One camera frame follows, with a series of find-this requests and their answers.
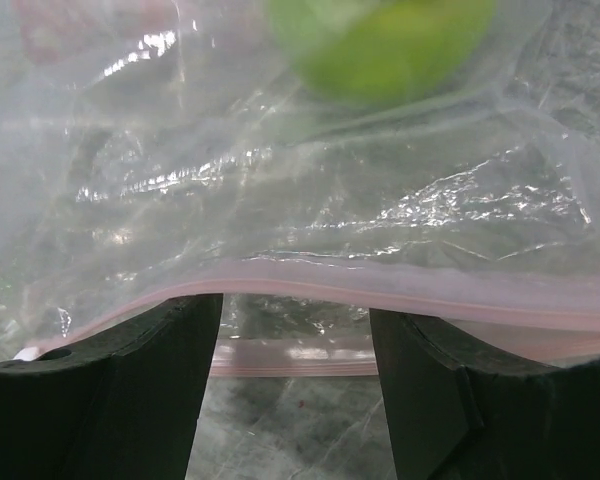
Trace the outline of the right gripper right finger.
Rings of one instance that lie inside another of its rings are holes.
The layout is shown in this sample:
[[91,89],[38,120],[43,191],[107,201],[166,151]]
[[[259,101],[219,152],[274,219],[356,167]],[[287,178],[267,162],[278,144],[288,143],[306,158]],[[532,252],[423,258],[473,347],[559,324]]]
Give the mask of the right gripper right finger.
[[373,309],[401,479],[600,479],[600,359],[559,368],[446,321]]

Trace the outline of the fake green apple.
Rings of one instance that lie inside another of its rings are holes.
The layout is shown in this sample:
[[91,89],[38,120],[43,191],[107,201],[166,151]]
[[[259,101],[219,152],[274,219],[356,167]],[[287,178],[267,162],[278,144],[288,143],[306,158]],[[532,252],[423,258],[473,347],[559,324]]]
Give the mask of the fake green apple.
[[420,99],[456,73],[495,16],[494,1],[269,1],[272,35],[309,89],[339,102]]

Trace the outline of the clear zip top bag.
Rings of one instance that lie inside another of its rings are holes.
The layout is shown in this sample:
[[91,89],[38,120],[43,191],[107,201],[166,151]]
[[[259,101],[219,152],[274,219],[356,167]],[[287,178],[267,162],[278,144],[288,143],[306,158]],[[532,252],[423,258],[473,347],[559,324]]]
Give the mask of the clear zip top bag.
[[262,1],[0,1],[0,361],[224,293],[217,375],[368,375],[369,308],[600,356],[600,1],[501,1],[440,89],[306,89]]

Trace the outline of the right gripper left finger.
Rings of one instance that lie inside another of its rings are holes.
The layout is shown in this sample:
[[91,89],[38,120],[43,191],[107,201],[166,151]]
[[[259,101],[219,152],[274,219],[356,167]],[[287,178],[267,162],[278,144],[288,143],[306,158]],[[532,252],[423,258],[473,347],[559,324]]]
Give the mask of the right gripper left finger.
[[219,294],[168,300],[32,361],[0,362],[0,479],[182,479]]

